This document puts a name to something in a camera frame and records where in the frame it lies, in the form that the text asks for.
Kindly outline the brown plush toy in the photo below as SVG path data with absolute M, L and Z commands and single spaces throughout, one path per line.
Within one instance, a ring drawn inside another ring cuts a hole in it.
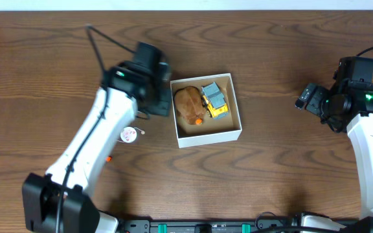
M 176 113 L 189 125 L 200 125 L 206 114 L 198 88 L 187 86 L 174 95 Z

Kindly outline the small pellet drum toy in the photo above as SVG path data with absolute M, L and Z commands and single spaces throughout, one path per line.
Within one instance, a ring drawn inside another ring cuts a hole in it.
M 146 132 L 143 129 L 128 126 L 120 132 L 120 138 L 117 139 L 117 142 L 130 144 L 136 141 L 138 134 L 144 135 L 145 133 Z

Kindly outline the yellow grey toy truck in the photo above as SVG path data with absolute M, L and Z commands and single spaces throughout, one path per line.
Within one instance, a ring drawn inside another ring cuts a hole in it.
M 228 115 L 229 108 L 225 101 L 225 96 L 216 82 L 202 86 L 201 94 L 203 106 L 207 109 L 209 117 L 220 119 Z

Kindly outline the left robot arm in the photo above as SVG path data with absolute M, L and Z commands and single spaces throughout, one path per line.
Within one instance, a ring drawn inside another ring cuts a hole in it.
M 25 225 L 32 232 L 116 232 L 116 217 L 92 202 L 102 168 L 117 139 L 138 113 L 166 116 L 171 68 L 164 53 L 138 43 L 130 61 L 102 69 L 102 81 L 84 123 L 45 175 L 22 186 Z

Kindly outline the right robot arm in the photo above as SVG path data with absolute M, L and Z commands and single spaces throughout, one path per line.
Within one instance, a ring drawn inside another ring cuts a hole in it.
M 361 196 L 361 217 L 342 224 L 303 213 L 298 232 L 373 232 L 373 59 L 341 58 L 330 89 L 310 83 L 295 102 L 335 133 L 346 133 L 354 149 Z

